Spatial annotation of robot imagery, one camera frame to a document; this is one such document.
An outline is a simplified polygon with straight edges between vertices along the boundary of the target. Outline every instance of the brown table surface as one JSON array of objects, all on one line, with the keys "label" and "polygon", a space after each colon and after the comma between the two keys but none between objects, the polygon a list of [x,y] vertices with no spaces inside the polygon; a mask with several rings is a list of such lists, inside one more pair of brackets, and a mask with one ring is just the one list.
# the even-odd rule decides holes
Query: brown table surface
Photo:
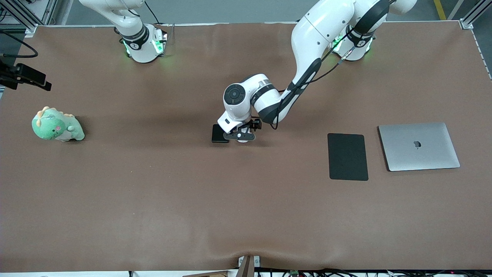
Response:
[{"label": "brown table surface", "polygon": [[[21,85],[0,106],[0,270],[224,269],[248,253],[264,267],[492,268],[492,83],[458,22],[385,23],[277,131],[210,142],[229,84],[291,81],[292,28],[176,27],[150,64],[112,28],[38,28],[23,62],[53,90]],[[37,138],[45,105],[86,139]],[[378,125],[441,121],[461,168],[386,170]],[[329,179],[327,133],[365,136],[369,181]]]}]

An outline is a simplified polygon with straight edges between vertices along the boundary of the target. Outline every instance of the metal frame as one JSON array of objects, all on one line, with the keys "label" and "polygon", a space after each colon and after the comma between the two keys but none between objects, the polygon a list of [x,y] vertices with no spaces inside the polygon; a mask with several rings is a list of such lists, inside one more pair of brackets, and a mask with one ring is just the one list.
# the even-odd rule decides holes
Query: metal frame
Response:
[{"label": "metal frame", "polygon": [[463,29],[472,29],[472,23],[477,20],[490,6],[492,0],[480,0],[473,9],[465,17],[460,19],[460,24]]},{"label": "metal frame", "polygon": [[0,4],[26,28],[27,34],[33,34],[38,25],[48,25],[52,17],[52,12],[58,0],[47,0],[48,3],[39,18],[24,3],[19,0],[0,0]]},{"label": "metal frame", "polygon": [[42,24],[41,20],[18,0],[0,0],[0,4],[31,32],[35,30],[36,25]]},{"label": "metal frame", "polygon": [[478,45],[477,37],[475,36],[475,32],[471,30],[471,33],[473,34],[473,39],[475,40],[475,44],[477,45],[478,52],[480,53],[480,57],[482,57],[482,61],[484,62],[485,65],[485,70],[487,70],[487,73],[489,74],[489,78],[492,81],[492,74],[489,70],[489,67],[487,66],[487,63],[485,62],[484,55],[482,54],[482,50],[480,49],[480,45]]}]

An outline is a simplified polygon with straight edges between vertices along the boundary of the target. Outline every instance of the green plush toy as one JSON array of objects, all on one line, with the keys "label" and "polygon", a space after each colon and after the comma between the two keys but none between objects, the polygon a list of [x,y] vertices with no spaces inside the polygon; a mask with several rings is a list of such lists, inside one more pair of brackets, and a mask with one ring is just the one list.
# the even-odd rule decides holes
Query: green plush toy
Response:
[{"label": "green plush toy", "polygon": [[42,139],[83,140],[82,126],[73,114],[63,114],[55,108],[44,107],[32,119],[34,133]]}]

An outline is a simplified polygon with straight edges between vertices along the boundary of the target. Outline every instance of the laptop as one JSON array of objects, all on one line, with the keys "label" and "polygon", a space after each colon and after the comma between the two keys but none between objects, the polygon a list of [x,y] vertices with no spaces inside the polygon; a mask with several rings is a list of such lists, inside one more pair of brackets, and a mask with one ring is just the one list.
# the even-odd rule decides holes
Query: laptop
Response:
[{"label": "laptop", "polygon": [[378,126],[389,171],[458,168],[444,123]]}]

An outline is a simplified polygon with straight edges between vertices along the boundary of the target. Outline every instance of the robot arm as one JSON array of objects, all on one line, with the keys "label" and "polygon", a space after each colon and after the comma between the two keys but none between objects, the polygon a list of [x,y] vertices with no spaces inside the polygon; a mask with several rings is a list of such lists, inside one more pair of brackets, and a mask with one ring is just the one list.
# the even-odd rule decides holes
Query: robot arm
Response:
[{"label": "robot arm", "polygon": [[406,14],[415,6],[417,0],[397,0],[390,5],[390,13],[402,15]]},{"label": "robot arm", "polygon": [[144,24],[134,9],[145,0],[79,0],[113,23],[122,36],[129,56],[148,63],[164,53],[167,36],[161,29]]},{"label": "robot arm", "polygon": [[[415,3],[415,0],[397,2],[400,1]],[[220,127],[226,133],[250,133],[251,106],[263,122],[280,122],[318,73],[323,52],[338,35],[345,30],[342,34],[346,35],[343,43],[346,49],[342,60],[352,56],[361,58],[366,52],[364,46],[368,47],[374,31],[386,19],[389,5],[388,0],[320,0],[292,31],[297,71],[287,89],[280,94],[264,74],[230,85],[223,97],[226,111],[217,121]]]}]

